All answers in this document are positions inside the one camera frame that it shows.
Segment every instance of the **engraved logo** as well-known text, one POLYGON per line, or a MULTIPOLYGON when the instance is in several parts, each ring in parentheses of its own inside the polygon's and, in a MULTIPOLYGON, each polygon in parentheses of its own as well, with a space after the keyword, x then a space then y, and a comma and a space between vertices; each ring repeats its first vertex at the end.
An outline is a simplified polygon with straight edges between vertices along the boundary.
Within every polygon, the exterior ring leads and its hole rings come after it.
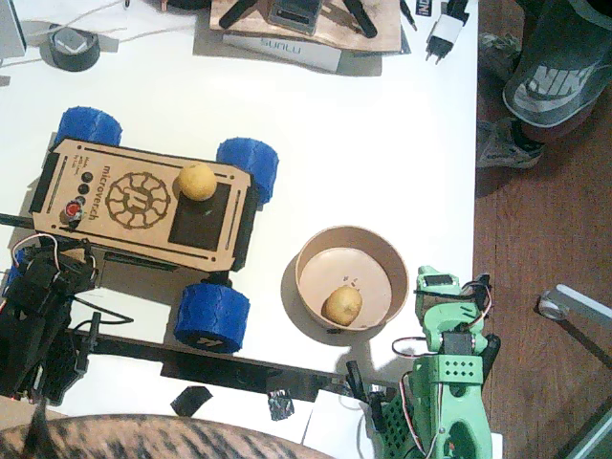
POLYGON ((127 230, 151 228, 167 215, 169 204, 164 182, 148 172, 125 174, 106 196, 110 217, 127 230))

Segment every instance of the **cable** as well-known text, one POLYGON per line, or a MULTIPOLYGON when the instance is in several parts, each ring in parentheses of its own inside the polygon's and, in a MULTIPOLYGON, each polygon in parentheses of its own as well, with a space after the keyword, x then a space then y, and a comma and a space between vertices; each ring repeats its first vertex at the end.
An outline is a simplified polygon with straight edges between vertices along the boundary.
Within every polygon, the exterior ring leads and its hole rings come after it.
MULTIPOLYGON (((134 319, 132 317, 128 317, 128 316, 124 316, 123 314, 119 314, 119 313, 115 313, 113 311, 109 311, 108 309, 104 309, 100 306, 95 305, 94 303, 90 303, 89 301, 79 298, 77 296, 71 296, 71 299, 73 299, 74 301, 78 301, 81 304, 84 304, 85 306, 92 308, 96 311, 100 311, 101 313, 105 313, 108 314, 109 316, 113 316, 113 317, 117 317, 120 320, 101 320, 99 323, 101 323, 102 325, 123 325, 125 323, 132 323, 134 321, 134 319)), ((73 332, 78 329, 79 327, 82 327, 83 324, 85 324, 85 322, 89 322, 91 323, 91 320, 84 320, 82 322, 80 322, 79 325, 77 325, 74 329, 73 332)))
POLYGON ((32 236, 28 236, 25 239, 22 239, 21 241, 19 241, 17 244, 15 244, 12 247, 12 262, 14 263, 15 267, 19 268, 19 262, 17 261, 17 248, 23 244, 25 244, 28 241, 31 241, 32 239, 35 239, 37 237, 49 237, 54 241, 54 257, 55 257, 55 267, 57 268, 58 271, 61 271, 61 269, 59 268, 59 256, 57 255, 57 239, 55 239, 54 236, 51 236, 50 234, 46 234, 44 232, 39 232, 38 234, 33 234, 32 236))
POLYGON ((412 425, 412 420, 410 419, 410 414, 408 413, 407 401, 405 396, 405 386, 404 386, 404 378, 408 376, 411 371, 406 371, 402 378, 400 379, 400 395, 402 396, 402 411, 404 412, 405 421, 408 424, 408 429, 410 430, 410 435, 412 435, 412 440, 414 440, 414 444, 417 446, 419 451, 425 456, 425 450, 423 449, 423 444, 421 443, 421 439, 417 435, 414 426, 412 425))
POLYGON ((493 306, 493 298, 491 297, 491 289, 488 286, 486 286, 486 285, 484 287, 485 287, 485 289, 487 289, 487 298, 489 299, 489 301, 487 302, 487 307, 480 314, 480 316, 478 316, 475 320, 473 320, 472 322, 470 322, 468 325, 466 325, 464 327, 465 330, 469 330, 471 327, 473 327, 475 324, 477 324, 480 320, 483 320, 485 318, 485 316, 491 310, 491 307, 493 306))
POLYGON ((442 388, 443 388, 443 384, 440 382, 438 383, 438 429, 436 430, 436 433, 433 435, 433 438, 431 439, 431 445, 429 445, 429 451, 427 452, 427 456, 425 456, 425 459, 429 459, 431 457, 431 454, 433 453, 433 449, 436 446, 436 440, 438 440, 438 434, 440 433, 440 429, 441 429, 441 425, 442 425, 442 388))
POLYGON ((405 352, 402 351, 398 351, 395 348, 395 344, 400 342, 400 341, 408 341, 408 340, 413 340, 413 341, 426 341, 425 337, 404 337, 404 338, 397 338, 396 340, 394 340, 391 343, 391 350, 397 354, 400 357, 403 357, 405 359, 418 359, 419 357, 422 356, 435 356, 437 354, 437 352, 424 352, 423 354, 407 354, 405 352))
POLYGON ((63 26, 52 27, 52 28, 50 28, 50 29, 48 29, 46 31, 39 31, 39 32, 35 32, 35 33, 30 33, 30 34, 26 35, 26 38, 29 38, 31 36, 46 35, 47 33, 53 33, 53 32, 60 31, 62 29, 67 28, 68 26, 71 26, 72 24, 76 23, 77 21, 80 21, 85 16, 89 16, 90 14, 93 14, 94 12, 98 12, 98 11, 106 10, 107 8, 110 8, 110 7, 114 7, 115 5, 118 5, 119 3, 125 3, 125 0, 117 0, 117 1, 109 3, 107 5, 103 5, 101 7, 94 8, 93 10, 89 10, 89 11, 84 12, 83 14, 77 16, 75 19, 73 19, 72 21, 70 21, 67 24, 64 24, 63 26))

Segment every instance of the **blue tire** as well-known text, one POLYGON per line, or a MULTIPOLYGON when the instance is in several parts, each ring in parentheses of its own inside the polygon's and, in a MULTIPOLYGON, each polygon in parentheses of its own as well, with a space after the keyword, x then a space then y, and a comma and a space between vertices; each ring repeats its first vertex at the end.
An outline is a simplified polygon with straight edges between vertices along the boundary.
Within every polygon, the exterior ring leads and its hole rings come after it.
POLYGON ((270 201, 278 168, 278 156, 270 146, 253 139, 229 139, 219 145, 217 162, 249 172, 259 191, 259 205, 270 201))
POLYGON ((194 284, 183 290, 174 337, 187 346, 232 353, 242 348, 249 300, 216 284, 194 284))
POLYGON ((110 115, 89 107, 73 107, 64 112, 57 128, 55 144, 65 138, 119 146, 121 126, 110 115))

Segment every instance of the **round bowl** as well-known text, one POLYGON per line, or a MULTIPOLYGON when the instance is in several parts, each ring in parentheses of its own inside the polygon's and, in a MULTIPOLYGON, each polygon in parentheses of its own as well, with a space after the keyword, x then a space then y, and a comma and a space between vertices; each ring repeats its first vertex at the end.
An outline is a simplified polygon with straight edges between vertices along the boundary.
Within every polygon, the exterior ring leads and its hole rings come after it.
POLYGON ((378 234, 359 227, 333 227, 314 236, 295 263, 295 283, 308 312, 329 329, 359 332, 383 325, 404 307, 408 271, 397 251, 378 234), (321 314, 338 287, 360 291, 359 315, 347 326, 321 314))

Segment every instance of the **red button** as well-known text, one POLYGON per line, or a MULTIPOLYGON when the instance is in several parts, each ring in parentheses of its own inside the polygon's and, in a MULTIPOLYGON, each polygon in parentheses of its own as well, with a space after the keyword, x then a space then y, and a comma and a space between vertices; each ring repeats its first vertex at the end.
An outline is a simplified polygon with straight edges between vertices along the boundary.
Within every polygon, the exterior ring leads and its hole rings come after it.
POLYGON ((80 204, 79 203, 70 203, 66 206, 66 215, 69 217, 74 217, 80 212, 80 204))

